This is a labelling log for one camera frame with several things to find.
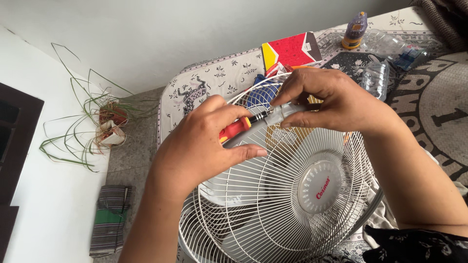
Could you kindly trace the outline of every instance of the white wall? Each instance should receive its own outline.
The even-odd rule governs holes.
[[[38,149],[47,139],[45,121],[82,114],[70,76],[56,60],[0,26],[0,82],[45,101],[11,203],[20,209],[4,262],[92,262],[88,251],[95,202],[105,183],[108,157],[98,156],[93,164],[101,173],[92,173],[52,162]],[[51,123],[48,134],[59,135],[69,124]],[[83,128],[93,131],[95,126],[87,122]]]
[[[407,7],[410,0],[0,0],[0,24],[56,58],[51,42],[134,93],[183,67],[266,41]]]

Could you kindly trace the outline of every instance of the red yellow screwdriver handle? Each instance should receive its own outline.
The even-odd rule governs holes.
[[[251,126],[249,118],[242,117],[219,132],[219,141],[223,143],[242,131],[248,131]]]

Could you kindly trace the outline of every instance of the dark window frame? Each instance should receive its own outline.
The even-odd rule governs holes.
[[[10,204],[28,156],[44,101],[2,83],[0,83],[0,100],[20,109],[15,123],[0,119],[0,126],[12,129],[3,158],[0,160],[0,211],[2,211],[0,262],[2,262],[19,209]]]

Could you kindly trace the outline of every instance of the plastic bottle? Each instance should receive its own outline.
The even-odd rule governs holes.
[[[362,72],[361,87],[372,94],[372,96],[385,101],[387,98],[389,74],[390,65],[386,60],[383,62],[371,62]]]
[[[414,68],[429,57],[424,48],[402,41],[378,29],[368,30],[364,34],[361,47],[368,49],[372,54],[387,59],[403,70]]]
[[[349,22],[348,27],[346,28],[344,38],[341,40],[343,47],[347,49],[354,49],[359,47],[366,28],[367,13],[360,12],[351,20],[351,22]]]

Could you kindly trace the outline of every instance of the gray wall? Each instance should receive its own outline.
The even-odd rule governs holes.
[[[80,75],[92,68],[139,93],[184,66],[305,31],[407,7],[410,0],[0,0],[0,24]]]

